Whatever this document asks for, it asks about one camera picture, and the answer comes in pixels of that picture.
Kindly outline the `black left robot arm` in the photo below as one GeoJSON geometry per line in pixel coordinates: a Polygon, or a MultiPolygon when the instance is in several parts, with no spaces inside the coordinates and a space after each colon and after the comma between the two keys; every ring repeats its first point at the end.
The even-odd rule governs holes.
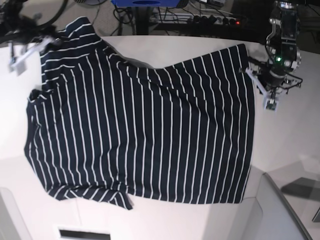
{"type": "Polygon", "coordinates": [[[280,97],[292,88],[300,88],[303,79],[294,75],[300,67],[302,56],[297,44],[300,33],[298,6],[302,0],[276,0],[270,14],[271,32],[264,46],[267,60],[262,62],[248,57],[254,67],[241,67],[239,72],[247,74],[263,95],[263,107],[276,111],[280,97]]]}

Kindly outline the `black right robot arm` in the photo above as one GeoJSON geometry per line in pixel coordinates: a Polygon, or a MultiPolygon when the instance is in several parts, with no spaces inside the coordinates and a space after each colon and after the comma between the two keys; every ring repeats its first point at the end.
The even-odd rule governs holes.
{"type": "Polygon", "coordinates": [[[0,43],[8,44],[8,69],[18,76],[26,70],[25,61],[33,53],[46,52],[53,46],[61,45],[62,39],[54,22],[65,11],[68,1],[64,0],[57,13],[40,25],[40,13],[32,18],[20,14],[24,3],[24,0],[6,0],[0,5],[0,43]]]}

